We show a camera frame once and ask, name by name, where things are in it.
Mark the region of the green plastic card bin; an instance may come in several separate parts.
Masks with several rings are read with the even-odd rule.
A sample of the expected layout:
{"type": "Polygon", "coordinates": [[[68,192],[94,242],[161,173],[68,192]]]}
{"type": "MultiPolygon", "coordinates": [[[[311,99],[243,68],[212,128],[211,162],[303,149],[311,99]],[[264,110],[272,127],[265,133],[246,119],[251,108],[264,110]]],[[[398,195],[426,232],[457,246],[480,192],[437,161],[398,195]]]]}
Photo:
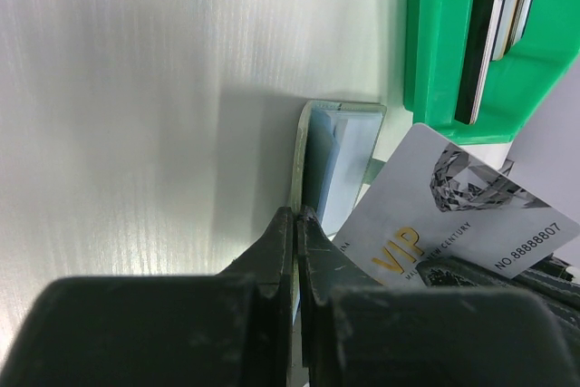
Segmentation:
{"type": "Polygon", "coordinates": [[[461,145],[508,143],[579,54],[579,0],[533,0],[520,41],[488,68],[476,122],[455,118],[473,0],[408,0],[404,107],[461,145]]]}

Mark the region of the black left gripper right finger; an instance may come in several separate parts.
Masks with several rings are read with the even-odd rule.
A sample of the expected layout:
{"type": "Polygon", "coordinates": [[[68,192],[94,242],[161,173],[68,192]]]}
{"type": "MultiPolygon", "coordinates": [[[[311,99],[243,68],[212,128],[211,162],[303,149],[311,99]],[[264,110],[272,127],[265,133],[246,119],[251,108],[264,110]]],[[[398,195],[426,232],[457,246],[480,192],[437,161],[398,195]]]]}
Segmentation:
{"type": "Polygon", "coordinates": [[[579,340],[526,290],[390,289],[296,220],[303,364],[313,386],[576,386],[579,340]]]}

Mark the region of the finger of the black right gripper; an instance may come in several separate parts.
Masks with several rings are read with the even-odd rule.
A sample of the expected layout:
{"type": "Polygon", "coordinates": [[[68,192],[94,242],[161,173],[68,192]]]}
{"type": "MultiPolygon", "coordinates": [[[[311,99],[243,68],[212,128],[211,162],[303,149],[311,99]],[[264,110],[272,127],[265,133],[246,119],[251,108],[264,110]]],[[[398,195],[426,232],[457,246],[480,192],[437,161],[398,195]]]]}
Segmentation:
{"type": "Polygon", "coordinates": [[[498,286],[526,290],[556,317],[568,342],[579,340],[579,269],[547,256],[513,278],[456,257],[426,260],[417,270],[427,286],[498,286]]]}

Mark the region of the white card edge-on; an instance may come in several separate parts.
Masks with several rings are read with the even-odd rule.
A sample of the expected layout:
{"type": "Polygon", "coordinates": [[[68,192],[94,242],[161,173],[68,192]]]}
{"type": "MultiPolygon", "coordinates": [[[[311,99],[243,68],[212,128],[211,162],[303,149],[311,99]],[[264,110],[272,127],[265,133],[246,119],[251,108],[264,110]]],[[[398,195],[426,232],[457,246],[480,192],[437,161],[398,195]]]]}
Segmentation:
{"type": "Polygon", "coordinates": [[[416,124],[333,243],[379,283],[416,287],[428,260],[453,256],[512,278],[578,234],[574,220],[416,124]]]}

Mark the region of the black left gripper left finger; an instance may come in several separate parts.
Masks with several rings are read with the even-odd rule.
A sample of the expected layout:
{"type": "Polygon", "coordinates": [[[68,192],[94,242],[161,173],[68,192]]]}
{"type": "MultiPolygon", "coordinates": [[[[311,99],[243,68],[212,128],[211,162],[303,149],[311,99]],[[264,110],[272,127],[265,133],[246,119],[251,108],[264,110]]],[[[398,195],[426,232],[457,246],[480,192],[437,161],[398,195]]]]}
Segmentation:
{"type": "Polygon", "coordinates": [[[213,276],[74,276],[49,284],[4,386],[286,386],[294,216],[213,276]]]}

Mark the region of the sage green leather card holder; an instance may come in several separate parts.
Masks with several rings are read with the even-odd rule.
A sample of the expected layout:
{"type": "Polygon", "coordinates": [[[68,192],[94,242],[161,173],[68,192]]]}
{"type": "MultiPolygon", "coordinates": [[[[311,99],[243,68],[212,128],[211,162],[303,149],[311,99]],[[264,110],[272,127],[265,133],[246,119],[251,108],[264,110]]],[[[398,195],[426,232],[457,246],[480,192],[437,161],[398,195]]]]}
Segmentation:
{"type": "Polygon", "coordinates": [[[373,153],[385,114],[379,103],[323,100],[309,101],[300,114],[289,205],[311,208],[329,238],[384,164],[373,153]]]}

